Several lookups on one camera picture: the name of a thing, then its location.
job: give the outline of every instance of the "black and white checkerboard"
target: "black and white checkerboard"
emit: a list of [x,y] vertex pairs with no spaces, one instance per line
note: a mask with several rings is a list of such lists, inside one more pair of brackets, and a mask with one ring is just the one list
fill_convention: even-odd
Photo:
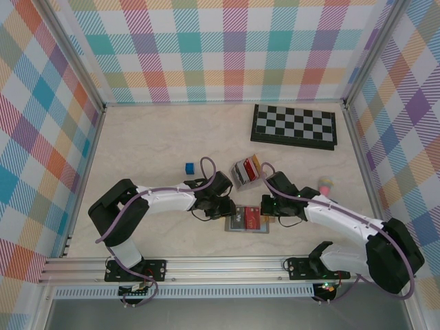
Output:
[[256,104],[250,139],[335,150],[338,144],[335,114]]

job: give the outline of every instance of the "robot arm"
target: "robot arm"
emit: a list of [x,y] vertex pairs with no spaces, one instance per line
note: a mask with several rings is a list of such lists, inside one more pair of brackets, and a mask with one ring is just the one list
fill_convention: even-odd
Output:
[[[326,204],[333,201],[320,195],[317,190],[309,187],[299,191],[291,184],[282,172],[275,172],[267,178],[270,186],[286,195],[304,197]],[[357,215],[368,221],[368,225],[360,223],[344,212],[316,203],[294,201],[274,193],[273,196],[263,195],[261,214],[289,217],[297,216],[335,230],[350,238],[357,247],[342,247],[332,242],[321,243],[309,255],[309,267],[316,276],[324,271],[346,271],[354,274],[370,276],[382,289],[397,294],[409,281],[409,274],[397,250],[377,230],[369,225],[385,231],[402,249],[408,259],[413,274],[424,264],[424,258],[416,246],[406,226],[397,219],[384,222],[356,214],[342,206],[341,211]]]
[[[222,196],[227,189],[232,187],[232,182],[222,172],[216,173],[214,181],[207,188],[188,192],[209,181],[209,179],[185,181],[171,187],[174,188],[173,190],[154,189],[156,191],[137,198],[104,239],[105,245],[111,248],[125,267],[133,269],[137,266],[138,268],[143,258],[131,235],[145,215],[171,210],[204,210],[205,215],[210,219],[232,215],[235,212],[234,202],[229,196]],[[120,204],[125,205],[133,196],[146,190],[150,191],[153,188],[136,186],[130,179],[123,179],[99,198],[89,209],[89,216],[99,233],[103,235],[110,228],[120,213]]]

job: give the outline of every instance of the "beige table surface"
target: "beige table surface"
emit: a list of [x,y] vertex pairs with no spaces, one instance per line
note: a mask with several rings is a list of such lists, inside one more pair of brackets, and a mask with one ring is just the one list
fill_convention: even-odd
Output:
[[[220,171],[256,153],[283,171],[299,189],[316,188],[331,175],[331,198],[364,215],[373,216],[355,153],[339,104],[291,104],[290,107],[334,111],[338,132],[335,151],[250,141],[253,104],[170,105],[109,108],[104,121],[68,257],[108,256],[90,218],[89,207],[117,181],[130,178],[139,186],[170,186],[201,177],[200,157],[211,157]],[[196,175],[185,174],[185,163],[196,163]],[[207,173],[211,173],[209,163]],[[268,189],[261,184],[231,198],[236,204],[259,205]],[[284,218],[286,224],[298,218]],[[348,243],[326,227],[302,223],[270,226],[269,234],[225,232],[224,220],[201,222],[189,212],[146,216],[133,234],[144,256],[264,256],[308,254],[330,240]]]

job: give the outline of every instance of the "plaid wall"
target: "plaid wall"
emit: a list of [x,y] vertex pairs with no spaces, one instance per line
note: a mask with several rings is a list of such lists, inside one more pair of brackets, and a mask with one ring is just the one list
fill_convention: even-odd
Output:
[[377,31],[374,9],[388,6],[69,0],[66,9],[65,2],[51,0],[102,97],[118,103],[340,99]]
[[423,313],[440,329],[440,1],[414,0],[352,107],[388,217],[407,223],[427,266]]
[[22,329],[76,200],[98,111],[30,0],[0,1],[0,329]]
[[342,98],[344,98],[344,99],[347,98],[347,95],[349,94],[350,89],[353,86],[353,83],[355,82],[356,78],[358,77],[358,73],[359,73],[360,69],[364,65],[365,60],[368,57],[368,55],[370,54],[371,48],[374,45],[374,42],[376,42],[376,39],[379,36],[380,29],[382,28],[382,26],[384,26],[384,23],[385,23],[386,19],[388,18],[388,15],[390,14],[391,9],[393,8],[394,2],[396,2],[396,0],[387,0],[386,1],[386,5],[385,5],[384,9],[382,10],[382,13],[380,14],[380,17],[377,20],[376,25],[375,25],[373,31],[371,32],[371,35],[368,38],[368,41],[366,42],[360,57],[357,60],[355,69],[351,73],[349,82],[346,84],[344,93],[342,94]]

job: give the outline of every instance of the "purple cable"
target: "purple cable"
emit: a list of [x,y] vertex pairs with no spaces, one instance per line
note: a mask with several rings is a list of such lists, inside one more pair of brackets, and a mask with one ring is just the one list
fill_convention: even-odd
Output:
[[[154,193],[154,192],[157,192],[157,191],[168,191],[168,190],[174,190],[174,191],[177,191],[177,192],[182,191],[183,193],[195,193],[196,191],[200,191],[200,190],[203,190],[203,189],[209,187],[209,185],[211,185],[211,183],[214,181],[215,173],[217,172],[217,168],[216,168],[216,166],[215,166],[214,161],[213,161],[211,158],[209,158],[209,157],[202,157],[202,158],[200,159],[200,168],[201,168],[201,172],[203,173],[203,176],[204,176],[205,179],[206,179],[206,174],[205,174],[204,165],[203,165],[203,161],[204,161],[204,160],[208,160],[208,161],[212,164],[212,169],[213,169],[213,171],[214,171],[214,174],[212,175],[212,177],[210,178],[210,180],[209,180],[204,186],[200,186],[200,187],[197,187],[197,188],[194,188],[194,189],[177,189],[177,188],[174,188],[174,187],[163,187],[163,188],[153,188],[153,189],[150,189],[150,190],[145,190],[145,191],[143,191],[143,192],[140,192],[139,194],[133,196],[133,197],[132,197],[132,198],[131,198],[131,199],[130,199],[125,205],[124,205],[124,207],[121,209],[121,211],[119,212],[119,214],[117,215],[117,217],[115,218],[115,220],[113,221],[113,223],[110,225],[109,229],[107,229],[107,231],[106,231],[106,232],[105,232],[105,233],[104,233],[99,239],[97,239],[97,240],[95,241],[95,243],[98,244],[98,243],[104,241],[104,240],[105,240],[105,239],[111,234],[111,232],[113,231],[113,229],[115,229],[116,225],[118,224],[119,220],[121,219],[122,215],[125,213],[125,211],[127,210],[127,208],[129,208],[129,206],[130,206],[130,205],[131,205],[136,199],[140,198],[141,196],[143,196],[143,195],[145,195],[145,194],[148,194],[148,193]],[[113,258],[115,259],[116,263],[117,263],[117,264],[118,264],[118,265],[119,265],[124,271],[126,271],[127,273],[130,273],[130,274],[132,274],[132,275],[134,275],[134,276],[138,276],[138,277],[143,278],[143,279],[145,279],[145,280],[147,280],[147,281],[150,281],[150,282],[152,282],[152,283],[154,284],[154,286],[155,286],[155,290],[154,290],[154,292],[153,292],[153,295],[152,295],[151,297],[149,297],[149,298],[147,298],[147,299],[144,299],[143,301],[139,302],[139,303],[136,305],[136,307],[139,307],[139,306],[145,305],[146,303],[148,303],[149,301],[151,301],[151,300],[156,296],[156,294],[158,293],[158,290],[159,290],[159,285],[157,284],[156,280],[155,280],[154,278],[152,278],[152,277],[149,277],[149,276],[146,276],[146,275],[143,275],[143,274],[139,274],[139,273],[134,272],[133,270],[130,270],[129,268],[125,267],[125,266],[120,262],[120,260],[115,256],[115,254],[113,253],[113,250],[112,250],[110,247],[107,247],[107,249],[108,249],[108,251],[110,252],[110,254],[113,256]],[[124,304],[129,305],[129,304],[125,301],[125,296],[126,296],[126,294],[122,296],[122,301],[124,302]]]
[[142,278],[144,278],[145,280],[152,282],[152,283],[154,284],[154,286],[155,286],[154,292],[153,292],[153,294],[151,295],[151,297],[148,297],[147,299],[144,299],[143,301],[139,302],[139,303],[136,304],[136,305],[130,305],[127,301],[125,301],[125,296],[126,296],[127,294],[122,295],[122,301],[124,302],[124,304],[125,304],[126,306],[127,306],[127,305],[130,305],[130,306],[132,306],[132,307],[134,308],[134,307],[139,307],[139,306],[145,305],[146,303],[148,303],[149,301],[151,301],[151,300],[156,296],[156,294],[157,294],[158,291],[159,291],[159,285],[157,284],[156,280],[155,280],[154,278],[152,278],[152,277],[149,277],[149,276],[147,276],[147,275],[143,275],[143,274],[139,274],[139,273],[134,272],[133,270],[131,270],[131,269],[125,267],[124,264],[122,264],[122,263],[120,262],[120,260],[115,256],[115,254],[113,253],[113,250],[112,250],[110,247],[108,247],[107,249],[108,249],[108,251],[110,252],[110,254],[113,256],[113,258],[115,259],[115,261],[116,261],[116,263],[119,265],[119,267],[121,267],[124,271],[126,271],[127,273],[130,273],[130,274],[132,274],[132,275],[134,275],[134,276],[142,277]]
[[374,285],[372,282],[370,282],[369,280],[367,280],[365,277],[363,277],[360,274],[357,274],[357,280],[354,282],[352,287],[354,287],[354,285],[356,285],[359,282],[359,279],[361,279],[361,280],[363,280],[363,281],[365,281],[365,282],[367,282],[369,284],[374,285],[375,287],[379,287],[382,291],[386,292],[389,296],[391,296],[391,297],[393,297],[395,299],[398,299],[398,300],[406,300],[406,299],[410,298],[414,294],[415,281],[414,281],[413,270],[411,269],[410,263],[409,263],[408,259],[406,258],[404,252],[399,247],[399,245],[395,242],[395,240],[391,238],[390,235],[388,235],[381,228],[377,227],[376,225],[374,225],[372,223],[369,223],[367,220],[357,216],[356,214],[353,214],[353,213],[351,213],[351,212],[349,212],[347,210],[344,210],[344,209],[342,209],[342,208],[340,208],[338,206],[334,206],[333,204],[325,203],[323,201],[316,201],[316,200],[313,200],[313,199],[303,198],[303,197],[290,196],[290,195],[286,195],[286,194],[282,193],[281,191],[278,191],[277,189],[272,187],[269,184],[269,182],[267,182],[266,177],[265,177],[264,172],[263,172],[263,167],[264,166],[269,166],[274,171],[274,173],[275,173],[275,168],[271,164],[269,164],[267,162],[264,162],[264,163],[261,164],[261,172],[263,173],[263,175],[261,175],[261,179],[264,181],[265,185],[269,188],[269,190],[272,191],[273,193],[276,193],[277,195],[280,195],[281,197],[284,197],[284,198],[287,198],[287,199],[292,199],[294,201],[304,201],[306,203],[318,204],[318,205],[324,206],[325,208],[333,208],[334,210],[336,210],[338,212],[341,212],[344,215],[348,215],[349,217],[351,217],[351,218],[353,218],[355,220],[358,220],[360,223],[363,223],[364,225],[367,225],[367,226],[371,227],[372,229],[376,230],[377,232],[379,232],[396,249],[397,253],[400,255],[402,261],[404,262],[405,267],[406,267],[406,271],[408,272],[408,275],[410,277],[410,289],[408,290],[408,293],[405,294],[404,296],[398,296],[398,295],[395,295],[395,294],[391,294],[390,292],[387,292],[387,291],[383,290],[378,285]]
[[197,187],[194,189],[177,189],[174,187],[161,187],[161,188],[153,188],[150,190],[145,190],[142,191],[140,193],[138,193],[137,195],[134,195],[125,205],[124,207],[121,209],[121,211],[119,212],[119,214],[117,215],[117,217],[115,218],[115,220],[113,221],[113,223],[110,225],[109,229],[107,229],[107,231],[99,238],[95,241],[96,244],[101,243],[102,241],[104,241],[113,231],[113,229],[115,229],[116,225],[118,224],[119,220],[121,219],[122,215],[125,213],[125,211],[127,211],[127,208],[130,207],[130,205],[138,198],[140,198],[143,195],[149,194],[149,193],[156,193],[157,191],[169,191],[169,190],[174,190],[174,191],[181,191],[183,193],[195,193],[196,191],[200,191],[203,190],[207,187],[209,187],[209,185],[211,185],[211,183],[214,181],[215,178],[215,173],[217,171],[217,168],[215,167],[215,163],[212,159],[210,159],[209,157],[202,157],[200,159],[200,168],[201,171],[203,173],[203,176],[206,179],[206,175],[205,175],[205,171],[204,171],[204,166],[203,166],[203,161],[204,160],[208,160],[211,162],[212,164],[212,169],[214,171],[214,174],[212,175],[212,177],[210,178],[210,180],[208,181],[208,183],[206,183],[204,186],[201,187]]

